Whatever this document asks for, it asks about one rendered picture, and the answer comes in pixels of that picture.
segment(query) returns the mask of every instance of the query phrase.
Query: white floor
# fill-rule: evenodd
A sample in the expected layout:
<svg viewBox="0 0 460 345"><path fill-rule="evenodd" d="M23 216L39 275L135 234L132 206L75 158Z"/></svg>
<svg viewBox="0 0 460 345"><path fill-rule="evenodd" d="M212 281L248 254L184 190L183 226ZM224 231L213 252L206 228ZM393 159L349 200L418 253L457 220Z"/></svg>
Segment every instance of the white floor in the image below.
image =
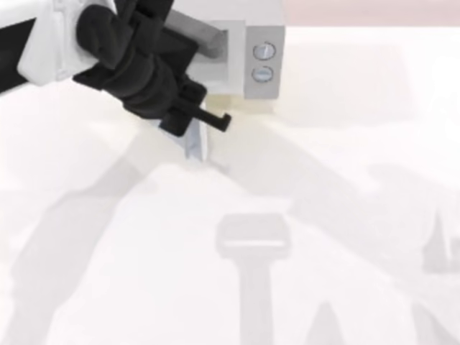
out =
<svg viewBox="0 0 460 345"><path fill-rule="evenodd" d="M0 344L460 344L460 29L286 54L205 164L76 84L0 99Z"/></svg>

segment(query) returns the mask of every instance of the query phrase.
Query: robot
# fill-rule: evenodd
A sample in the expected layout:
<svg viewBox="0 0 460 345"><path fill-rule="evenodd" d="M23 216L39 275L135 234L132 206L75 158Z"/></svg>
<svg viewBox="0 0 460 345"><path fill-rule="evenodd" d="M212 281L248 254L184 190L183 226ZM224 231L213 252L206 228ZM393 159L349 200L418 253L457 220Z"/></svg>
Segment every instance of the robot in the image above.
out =
<svg viewBox="0 0 460 345"><path fill-rule="evenodd" d="M219 57L224 34L171 13L172 6L173 0L3 0L0 95L72 78L175 137L194 119L225 132L231 117L203 110L208 90L187 74L198 53Z"/></svg>

